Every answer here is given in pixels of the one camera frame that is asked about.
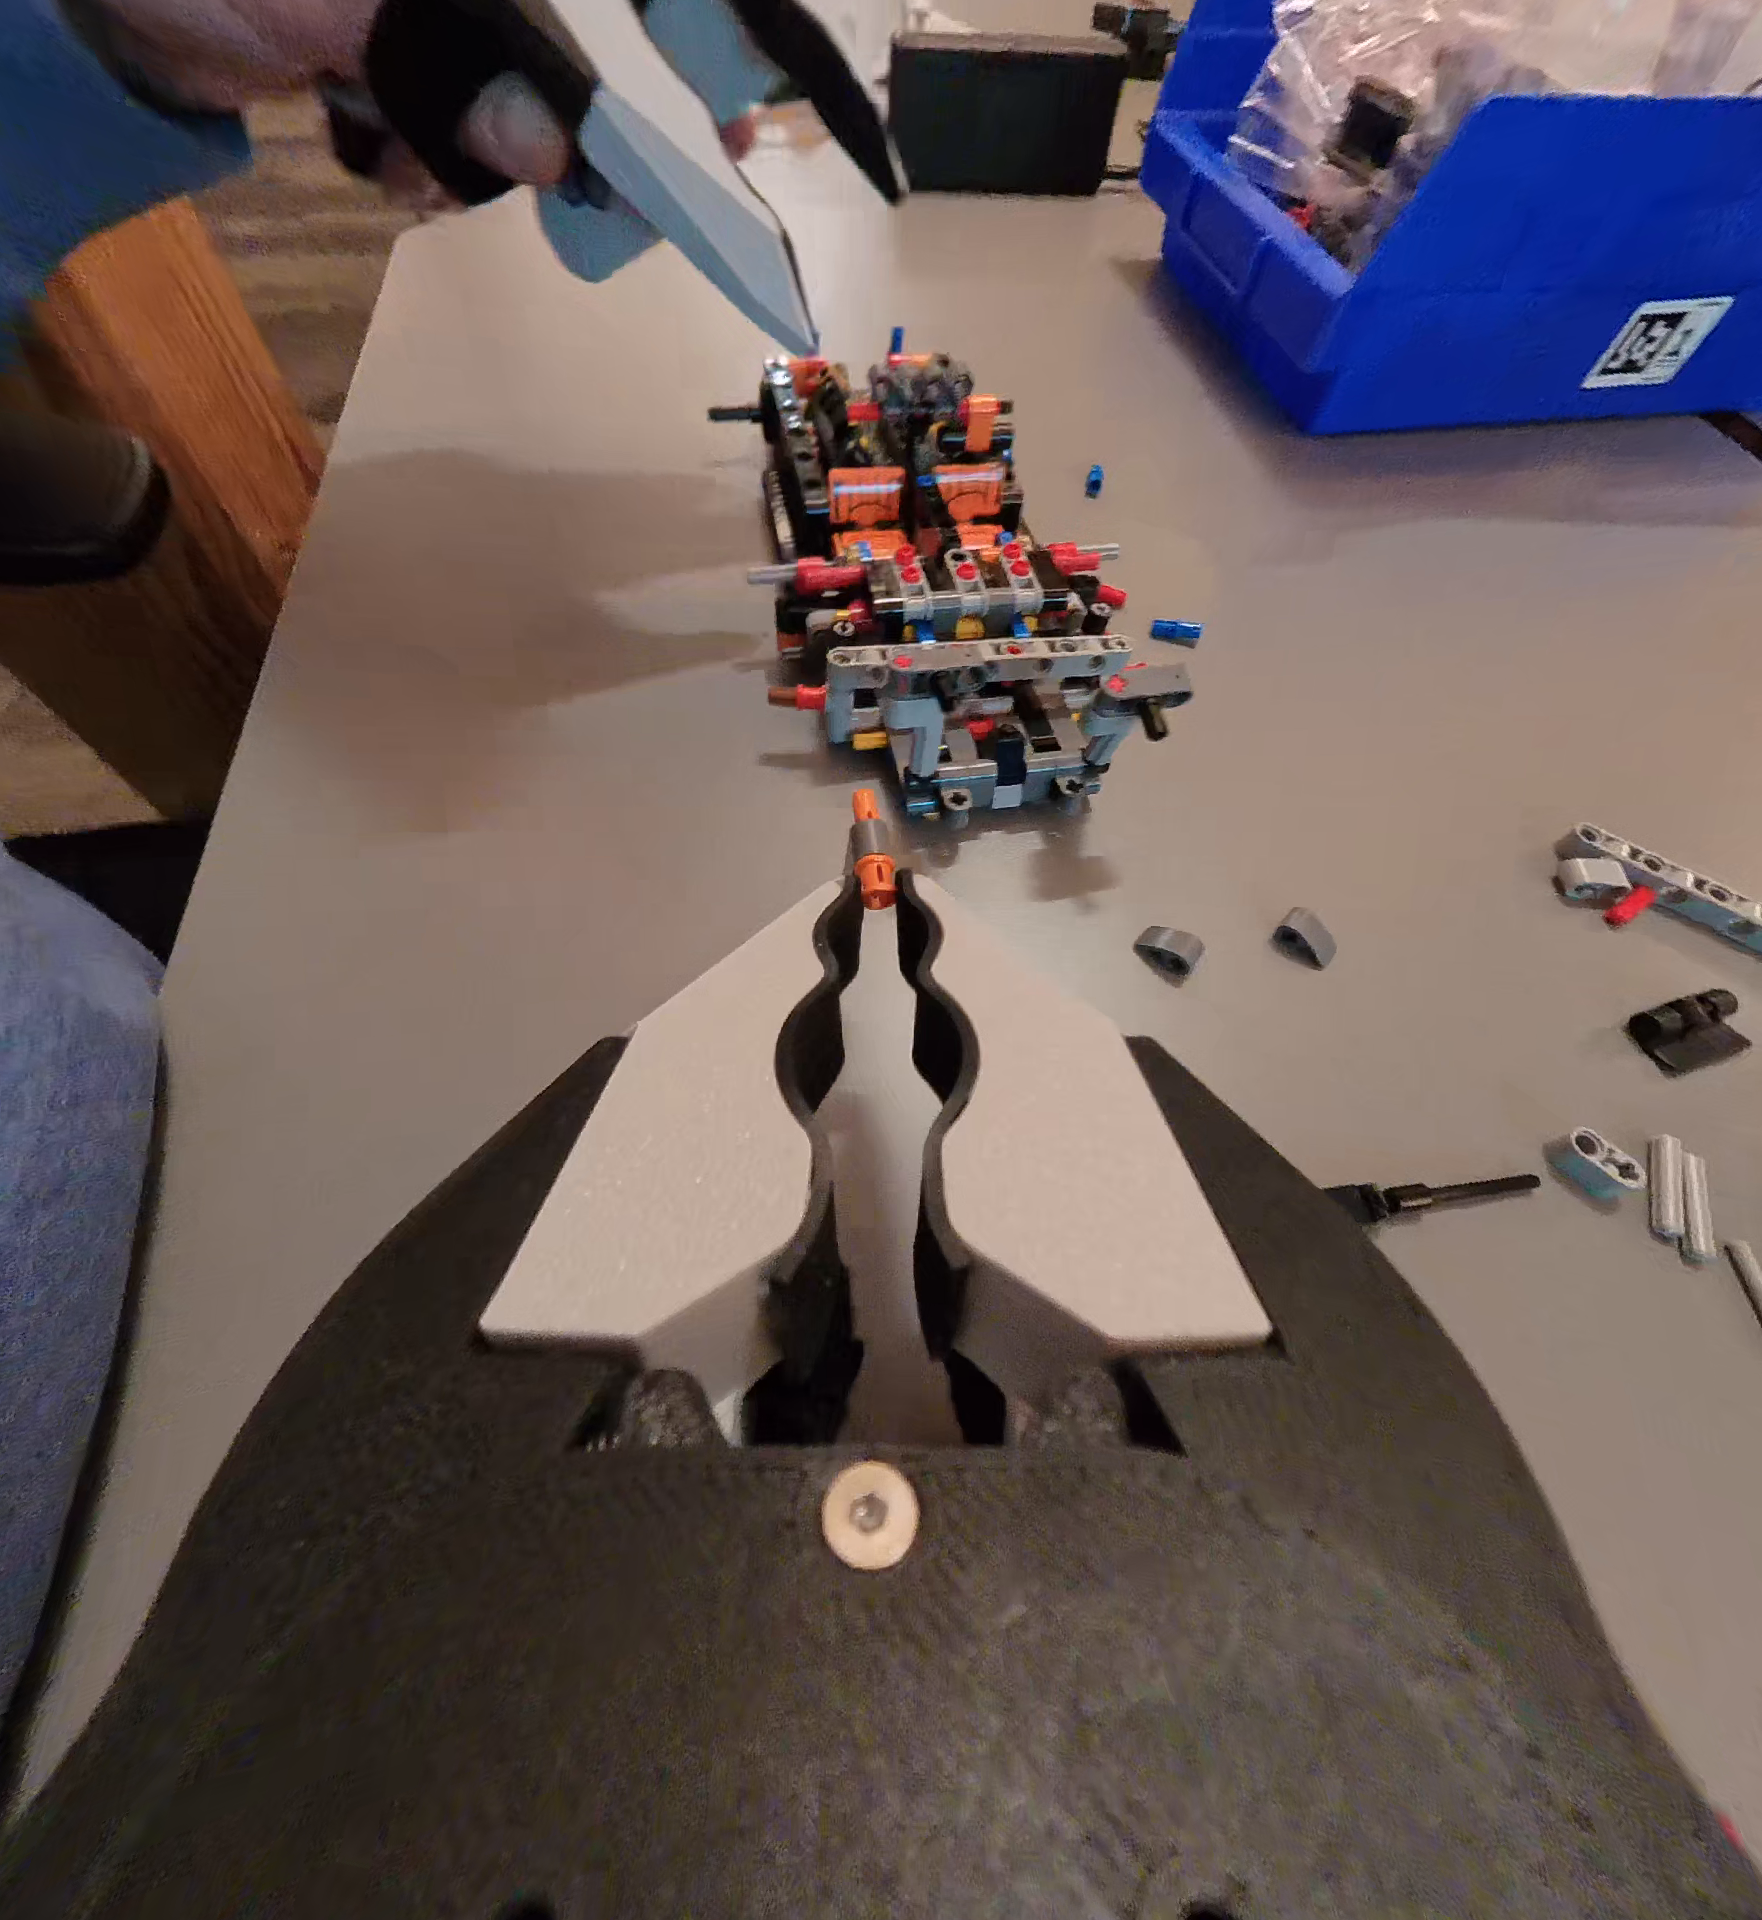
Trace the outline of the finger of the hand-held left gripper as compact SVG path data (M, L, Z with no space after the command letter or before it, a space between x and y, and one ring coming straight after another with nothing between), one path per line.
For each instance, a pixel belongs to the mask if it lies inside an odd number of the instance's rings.
M732 13L878 197L900 205L907 189L886 121L815 10L804 2L734 2Z
M819 351L790 238L728 157L700 97L683 86L646 100L599 86L579 146L609 189L768 340L790 355Z

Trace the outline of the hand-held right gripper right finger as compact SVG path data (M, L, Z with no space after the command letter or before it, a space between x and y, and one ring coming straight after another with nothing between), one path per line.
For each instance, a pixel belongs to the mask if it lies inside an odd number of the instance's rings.
M1272 1324L1123 1031L942 885L897 881L911 1061L938 1099L912 1279L931 1358L1006 1399Z

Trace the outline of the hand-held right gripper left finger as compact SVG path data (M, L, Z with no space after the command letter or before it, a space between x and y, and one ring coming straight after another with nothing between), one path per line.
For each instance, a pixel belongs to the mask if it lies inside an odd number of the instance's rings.
M863 897L828 881L638 1021L479 1315L492 1348L681 1371L708 1399L848 1350L820 1106Z

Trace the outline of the partly built lego car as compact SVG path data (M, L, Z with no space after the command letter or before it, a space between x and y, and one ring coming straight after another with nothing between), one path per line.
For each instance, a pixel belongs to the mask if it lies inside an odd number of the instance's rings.
M705 417L759 437L769 704L884 758L909 818L1076 812L1191 702L1184 659L1116 626L1116 547L1033 535L1011 400L957 358L898 334L863 373L772 355Z

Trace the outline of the black lego shaft piece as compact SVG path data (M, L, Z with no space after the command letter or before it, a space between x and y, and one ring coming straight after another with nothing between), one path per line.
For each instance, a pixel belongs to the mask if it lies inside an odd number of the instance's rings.
M1380 1188L1373 1185L1351 1185L1320 1188L1325 1199L1362 1226L1379 1226L1388 1220L1433 1211L1490 1204L1536 1191L1539 1191L1539 1179L1533 1174L1496 1177L1491 1180L1446 1187L1408 1185Z

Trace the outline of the black lego connector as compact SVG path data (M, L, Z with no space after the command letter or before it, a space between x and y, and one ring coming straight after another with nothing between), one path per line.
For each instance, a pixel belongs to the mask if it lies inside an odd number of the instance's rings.
M1740 999L1706 989L1631 1014L1622 1033L1665 1077L1686 1077L1731 1063L1752 1050L1731 1025Z

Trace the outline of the long grey lego beam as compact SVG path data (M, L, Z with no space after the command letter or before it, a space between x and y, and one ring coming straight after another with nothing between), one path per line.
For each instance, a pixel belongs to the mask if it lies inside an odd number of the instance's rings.
M1762 899L1594 825L1555 843L1556 896L1612 930L1647 916L1696 926L1762 960Z

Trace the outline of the person's left hand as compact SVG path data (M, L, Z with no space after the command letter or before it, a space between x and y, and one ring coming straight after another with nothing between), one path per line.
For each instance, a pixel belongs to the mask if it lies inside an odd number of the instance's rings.
M374 2L60 2L95 62L148 117L234 132L245 110L296 96L350 96L364 80ZM460 153L510 185L559 186L575 149L520 77L485 84Z

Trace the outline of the black box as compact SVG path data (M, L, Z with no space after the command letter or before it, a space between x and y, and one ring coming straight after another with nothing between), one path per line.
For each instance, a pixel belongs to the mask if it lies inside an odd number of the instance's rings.
M1098 195L1127 75L1125 47L1104 35L895 35L886 119L909 192Z

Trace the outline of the black plug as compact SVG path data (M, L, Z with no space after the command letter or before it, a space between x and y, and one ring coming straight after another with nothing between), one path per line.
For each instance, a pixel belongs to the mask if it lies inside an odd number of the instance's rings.
M1159 84L1182 45L1185 21L1164 7L1097 2L1091 28L1123 47L1127 80Z

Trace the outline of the light grey two-hole connector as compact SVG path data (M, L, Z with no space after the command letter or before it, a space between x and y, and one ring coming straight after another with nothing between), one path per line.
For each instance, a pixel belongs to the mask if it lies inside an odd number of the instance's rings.
M1570 1129L1542 1147L1542 1162L1569 1187L1603 1206L1645 1196L1645 1164L1588 1128Z

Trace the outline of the pile of clear plastic bags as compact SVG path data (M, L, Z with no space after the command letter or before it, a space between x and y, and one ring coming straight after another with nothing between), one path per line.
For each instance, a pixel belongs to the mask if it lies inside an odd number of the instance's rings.
M1225 157L1349 271L1497 97L1762 97L1762 2L1283 2Z

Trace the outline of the person's blue sweater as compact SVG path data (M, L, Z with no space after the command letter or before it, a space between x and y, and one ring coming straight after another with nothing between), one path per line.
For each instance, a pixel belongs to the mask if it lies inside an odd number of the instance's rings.
M158 962L0 839L0 1741L122 1320Z

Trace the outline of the blue plastic bin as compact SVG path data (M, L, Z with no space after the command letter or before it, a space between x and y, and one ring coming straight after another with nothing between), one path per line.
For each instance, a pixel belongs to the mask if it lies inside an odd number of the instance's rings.
M1265 4L1194 4L1138 180L1303 432L1762 417L1762 97L1493 100L1353 271L1227 157L1272 45Z

